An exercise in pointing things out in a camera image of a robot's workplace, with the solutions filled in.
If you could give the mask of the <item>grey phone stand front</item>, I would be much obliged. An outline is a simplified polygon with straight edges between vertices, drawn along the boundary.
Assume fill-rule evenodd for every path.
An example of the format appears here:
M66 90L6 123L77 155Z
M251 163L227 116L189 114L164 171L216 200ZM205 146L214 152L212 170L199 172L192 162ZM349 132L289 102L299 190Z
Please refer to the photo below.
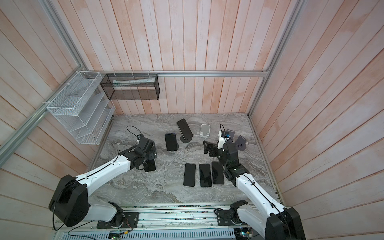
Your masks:
M235 136L235 131L233 130L226 130L228 139L231 140L232 142L234 141L234 136Z

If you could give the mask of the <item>black phone blue case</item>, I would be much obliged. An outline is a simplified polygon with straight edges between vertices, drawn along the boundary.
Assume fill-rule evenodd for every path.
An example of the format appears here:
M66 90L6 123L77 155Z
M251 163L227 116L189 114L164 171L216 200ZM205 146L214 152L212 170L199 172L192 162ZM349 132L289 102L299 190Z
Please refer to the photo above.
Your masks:
M177 135L174 133L165 134L166 148L169 152L176 150Z

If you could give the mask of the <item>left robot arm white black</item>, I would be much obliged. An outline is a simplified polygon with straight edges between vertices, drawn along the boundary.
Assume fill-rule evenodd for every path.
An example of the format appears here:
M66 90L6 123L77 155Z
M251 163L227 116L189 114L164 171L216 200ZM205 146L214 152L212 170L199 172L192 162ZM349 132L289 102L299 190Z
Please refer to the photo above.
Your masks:
M105 183L132 169L154 171L156 158L155 142L141 136L134 146L119 151L109 162L76 177L62 177L49 203L49 210L67 227L82 221L102 221L112 228L120 228L125 218L123 209L113 202L90 204L89 197Z

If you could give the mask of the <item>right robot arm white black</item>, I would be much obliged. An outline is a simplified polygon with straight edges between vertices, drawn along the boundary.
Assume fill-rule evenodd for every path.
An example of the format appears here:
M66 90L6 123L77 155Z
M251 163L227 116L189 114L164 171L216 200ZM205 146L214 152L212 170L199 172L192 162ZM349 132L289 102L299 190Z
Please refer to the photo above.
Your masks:
M227 180L241 190L254 204L246 201L231 204L231 221L245 223L265 240L305 240L305 232L299 213L287 208L269 195L239 160L238 150L231 141L213 144L203 141L204 153L215 157L222 165Z

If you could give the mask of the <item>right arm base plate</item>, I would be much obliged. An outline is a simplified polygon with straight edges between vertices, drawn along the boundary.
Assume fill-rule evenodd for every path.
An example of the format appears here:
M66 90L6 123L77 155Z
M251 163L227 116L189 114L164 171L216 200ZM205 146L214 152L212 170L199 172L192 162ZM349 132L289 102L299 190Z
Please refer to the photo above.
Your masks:
M217 222L219 226L244 226L246 223L242 222L237 213L230 210L215 209L215 215L217 216Z

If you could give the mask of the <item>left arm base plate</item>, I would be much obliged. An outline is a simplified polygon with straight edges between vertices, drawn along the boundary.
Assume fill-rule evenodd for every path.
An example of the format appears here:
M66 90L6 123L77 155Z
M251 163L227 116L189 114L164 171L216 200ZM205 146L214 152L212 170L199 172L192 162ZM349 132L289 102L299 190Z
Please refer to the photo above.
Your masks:
M139 212L124 212L124 217L119 220L120 225L112 222L98 221L97 229L135 229L138 226Z

